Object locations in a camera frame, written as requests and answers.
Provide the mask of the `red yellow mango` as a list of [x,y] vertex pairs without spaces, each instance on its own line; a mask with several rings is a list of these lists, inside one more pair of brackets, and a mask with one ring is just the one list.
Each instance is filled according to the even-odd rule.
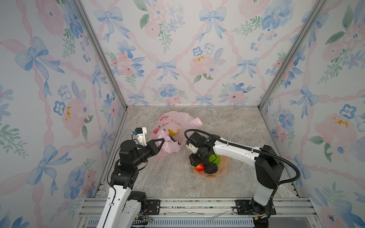
[[194,169],[198,172],[203,172],[204,171],[204,165],[201,163],[201,164],[195,166]]

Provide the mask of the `green apple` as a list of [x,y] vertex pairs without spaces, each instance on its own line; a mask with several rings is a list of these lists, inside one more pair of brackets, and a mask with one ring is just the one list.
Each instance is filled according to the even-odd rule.
[[221,159],[220,159],[219,155],[217,155],[217,154],[212,154],[212,155],[209,157],[208,162],[209,162],[209,163],[216,164],[216,165],[219,165],[219,164],[220,164],[220,162],[221,162]]

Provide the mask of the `pink plastic bag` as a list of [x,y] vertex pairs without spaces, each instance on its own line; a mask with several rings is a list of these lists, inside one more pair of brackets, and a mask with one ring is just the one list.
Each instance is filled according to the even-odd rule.
[[203,125],[198,117],[188,113],[171,111],[162,115],[156,122],[149,140],[164,139],[162,149],[156,158],[164,158],[176,154],[186,145],[185,130],[197,129]]

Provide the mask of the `dark avocado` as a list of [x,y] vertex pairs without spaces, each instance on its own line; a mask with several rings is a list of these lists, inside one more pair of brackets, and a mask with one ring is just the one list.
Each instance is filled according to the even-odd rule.
[[210,163],[204,166],[204,172],[207,174],[215,174],[218,171],[218,166],[216,164]]

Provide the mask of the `yellow lemon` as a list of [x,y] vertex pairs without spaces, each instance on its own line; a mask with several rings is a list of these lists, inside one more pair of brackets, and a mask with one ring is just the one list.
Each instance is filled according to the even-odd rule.
[[177,134],[178,134],[178,131],[173,131],[173,130],[169,129],[169,130],[168,130],[168,133],[169,133],[169,135],[171,135],[171,136],[175,136],[175,135],[177,135]]

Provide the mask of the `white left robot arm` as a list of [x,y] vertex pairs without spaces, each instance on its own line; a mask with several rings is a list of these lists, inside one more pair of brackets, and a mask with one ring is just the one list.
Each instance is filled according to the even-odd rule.
[[146,145],[136,144],[134,140],[121,143],[120,159],[108,183],[108,197],[98,228],[131,228],[135,219],[146,212],[146,193],[132,189],[139,175],[138,166],[157,155],[163,144],[164,139],[151,140]]

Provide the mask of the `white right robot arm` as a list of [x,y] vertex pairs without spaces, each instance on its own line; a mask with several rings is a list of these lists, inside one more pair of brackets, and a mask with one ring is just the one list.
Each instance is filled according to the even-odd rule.
[[218,173],[218,166],[222,164],[224,156],[255,169],[258,182],[256,192],[247,206],[236,205],[234,213],[253,214],[257,216],[256,220],[266,220],[272,215],[273,196],[279,187],[284,165],[270,146],[244,146],[203,131],[194,131],[186,139],[186,146],[192,151],[189,156],[190,164],[199,172],[208,175]]

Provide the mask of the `pink scalloped fruit plate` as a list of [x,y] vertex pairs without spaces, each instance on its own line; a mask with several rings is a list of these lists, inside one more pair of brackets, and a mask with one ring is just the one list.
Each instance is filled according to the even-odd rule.
[[228,170],[227,156],[212,154],[209,157],[201,157],[198,154],[190,154],[188,159],[193,172],[207,179],[215,179]]

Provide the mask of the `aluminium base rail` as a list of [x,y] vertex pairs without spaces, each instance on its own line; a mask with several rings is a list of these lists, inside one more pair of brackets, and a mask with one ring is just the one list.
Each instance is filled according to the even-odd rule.
[[120,200],[106,207],[104,199],[85,201],[76,228],[323,228],[308,198],[274,198],[269,219],[239,210],[248,199],[149,198]]

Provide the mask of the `aluminium corner post left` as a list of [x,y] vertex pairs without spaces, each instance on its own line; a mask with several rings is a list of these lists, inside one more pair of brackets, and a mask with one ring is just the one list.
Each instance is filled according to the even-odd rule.
[[127,111],[126,102],[122,96],[121,90],[117,84],[117,80],[115,79],[112,70],[107,63],[106,56],[103,52],[101,44],[97,38],[97,35],[93,29],[92,24],[90,23],[90,19],[84,9],[84,6],[81,1],[79,0],[71,0],[71,5],[75,8],[76,14],[80,17],[81,24],[85,27],[86,34],[88,35],[91,45],[96,53],[96,56],[100,60],[101,66],[104,69],[108,80],[111,83],[112,88],[114,89],[116,96],[123,108],[124,111]]

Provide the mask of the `aluminium corner post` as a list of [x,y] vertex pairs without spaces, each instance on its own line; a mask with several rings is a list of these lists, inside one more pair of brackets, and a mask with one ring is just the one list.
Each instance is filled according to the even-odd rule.
[[93,29],[92,24],[90,23],[90,19],[84,9],[84,6],[81,1],[79,0],[71,0],[71,5],[75,8],[76,14],[80,17],[81,24],[85,27],[86,34],[88,35],[91,45],[96,53],[96,56],[100,60],[101,66],[104,69],[108,80],[111,83],[112,88],[114,89],[116,96],[123,108],[124,111],[127,111],[126,102],[122,96],[121,90],[117,84],[117,80],[115,79],[112,70],[107,63],[106,56],[103,52],[101,44],[97,38],[97,35]]
[[307,21],[303,24],[301,27],[297,38],[292,43],[292,46],[290,47],[286,58],[283,61],[282,66],[278,69],[278,72],[276,76],[273,78],[272,82],[270,83],[268,90],[265,92],[263,99],[261,100],[260,104],[258,105],[258,109],[262,111],[265,107],[265,105],[268,103],[268,100],[271,97],[271,94],[274,92],[277,84],[281,80],[281,77],[285,73],[285,71],[288,69],[290,63],[292,62],[293,58],[297,54],[297,52],[300,50],[300,48],[303,45],[303,42],[307,35],[310,34],[310,31],[314,27],[314,24],[316,23],[317,19],[321,15],[323,8],[327,4],[328,1],[326,0],[319,0],[314,2],[314,6],[312,10],[309,12],[309,15],[307,17]]

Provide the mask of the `aluminium corner post right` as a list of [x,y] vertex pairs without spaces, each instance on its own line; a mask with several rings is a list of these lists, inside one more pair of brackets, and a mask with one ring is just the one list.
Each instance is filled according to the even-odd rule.
[[282,66],[278,69],[278,72],[276,76],[273,78],[272,82],[270,83],[268,90],[265,92],[263,99],[261,100],[260,104],[258,105],[258,109],[262,111],[265,107],[265,105],[268,103],[268,100],[271,97],[271,94],[274,92],[277,84],[281,80],[281,77],[285,73],[285,71],[288,69],[290,63],[292,62],[293,58],[297,54],[297,52],[300,50],[300,48],[303,45],[303,42],[307,35],[310,34],[310,31],[314,27],[314,24],[316,23],[317,19],[321,15],[323,8],[327,4],[328,1],[326,0],[319,0],[314,2],[314,6],[312,10],[309,12],[309,15],[307,17],[307,21],[303,24],[301,27],[297,38],[292,43],[292,46],[290,47],[286,58],[283,61]]

